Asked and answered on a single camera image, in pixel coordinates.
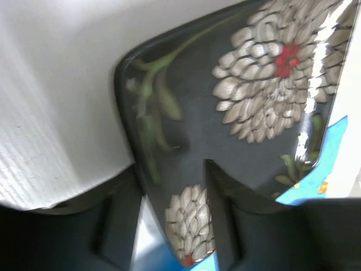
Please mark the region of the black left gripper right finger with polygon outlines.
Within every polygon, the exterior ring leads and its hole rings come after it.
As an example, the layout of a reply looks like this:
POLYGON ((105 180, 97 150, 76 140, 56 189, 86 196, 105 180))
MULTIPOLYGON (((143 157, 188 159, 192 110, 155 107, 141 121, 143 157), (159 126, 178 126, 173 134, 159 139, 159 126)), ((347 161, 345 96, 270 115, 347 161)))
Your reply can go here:
POLYGON ((220 270, 274 270, 276 239, 291 207, 277 203, 204 160, 220 270))

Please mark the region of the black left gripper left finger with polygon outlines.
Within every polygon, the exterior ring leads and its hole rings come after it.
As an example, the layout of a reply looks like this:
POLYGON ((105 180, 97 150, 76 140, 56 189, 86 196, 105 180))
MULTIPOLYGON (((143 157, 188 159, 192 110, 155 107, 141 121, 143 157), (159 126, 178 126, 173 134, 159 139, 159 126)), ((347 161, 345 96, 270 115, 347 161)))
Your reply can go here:
POLYGON ((142 196, 130 166, 47 211, 42 270, 130 270, 142 196))

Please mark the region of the blue cartoon print cloth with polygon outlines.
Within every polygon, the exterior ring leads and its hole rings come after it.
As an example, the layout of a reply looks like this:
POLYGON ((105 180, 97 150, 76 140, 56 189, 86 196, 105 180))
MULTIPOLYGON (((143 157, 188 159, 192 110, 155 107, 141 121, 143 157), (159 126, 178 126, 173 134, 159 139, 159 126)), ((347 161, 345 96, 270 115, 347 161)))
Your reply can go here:
POLYGON ((135 129, 138 171, 156 216, 183 270, 220 270, 204 160, 211 159, 255 192, 291 207, 276 239, 274 270, 333 270, 307 202, 326 198, 346 119, 326 128, 320 115, 305 130, 248 143, 220 118, 186 121, 145 116, 135 129))

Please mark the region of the black floral square plate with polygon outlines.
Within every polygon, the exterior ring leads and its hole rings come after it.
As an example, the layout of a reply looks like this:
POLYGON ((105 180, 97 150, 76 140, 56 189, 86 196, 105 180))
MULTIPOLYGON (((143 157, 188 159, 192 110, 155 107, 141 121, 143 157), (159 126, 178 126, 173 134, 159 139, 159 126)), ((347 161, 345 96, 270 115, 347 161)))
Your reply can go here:
MULTIPOLYGON (((244 1, 126 54, 115 69, 116 101, 149 201, 134 152, 135 129, 145 116, 219 117, 248 143, 305 130, 316 115, 331 127, 359 9, 359 1, 244 1)), ((340 270, 316 227, 314 233, 340 270)))

